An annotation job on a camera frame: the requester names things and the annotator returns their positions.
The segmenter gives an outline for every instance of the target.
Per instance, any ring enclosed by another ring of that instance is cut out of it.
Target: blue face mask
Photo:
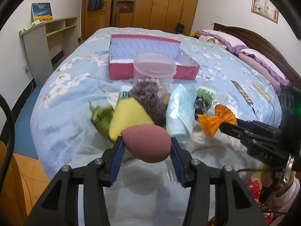
[[[192,135],[196,97],[194,86],[187,91],[179,84],[171,93],[166,111],[166,131],[179,143],[188,141]]]

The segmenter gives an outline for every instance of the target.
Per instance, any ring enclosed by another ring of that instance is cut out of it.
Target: open box
[[[112,80],[134,78],[134,57],[143,53],[157,53],[171,58],[177,65],[174,79],[195,80],[199,64],[180,49],[181,42],[164,37],[113,34],[109,53],[109,77]]]

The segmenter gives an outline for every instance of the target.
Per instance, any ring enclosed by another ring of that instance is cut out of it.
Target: orange bow
[[[208,137],[213,137],[222,122],[237,125],[237,120],[232,111],[223,105],[215,106],[215,116],[198,115],[198,123]]]

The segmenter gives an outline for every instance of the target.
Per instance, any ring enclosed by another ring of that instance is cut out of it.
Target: blue floral bedsheet
[[[31,133],[40,162],[52,179],[65,164],[79,167],[102,156],[111,144],[90,122],[88,102],[106,106],[116,103],[121,85],[132,80],[109,79],[108,55],[111,34],[147,34],[181,41],[180,48],[201,66],[195,81],[175,80],[174,84],[207,87],[225,96],[228,106],[243,120],[259,120],[278,126],[281,121],[279,100],[270,86],[267,102],[254,88],[269,82],[247,64],[219,46],[181,34],[141,28],[104,28],[79,46],[44,84],[31,117]],[[231,80],[236,81],[254,103],[247,104]],[[199,150],[193,156],[208,166],[257,167],[259,162],[246,154],[234,138],[220,132],[213,139],[200,135]],[[171,183],[164,162],[146,164],[140,160],[124,163],[116,183],[105,189],[111,225],[181,225],[189,189]],[[214,190],[211,190],[210,217],[214,215]],[[82,188],[79,197],[79,222],[83,225]]]

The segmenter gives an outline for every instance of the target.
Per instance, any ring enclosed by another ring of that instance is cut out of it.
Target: yellow sponge
[[[134,98],[120,99],[110,123],[109,136],[116,141],[124,129],[142,124],[154,125],[154,122]]]

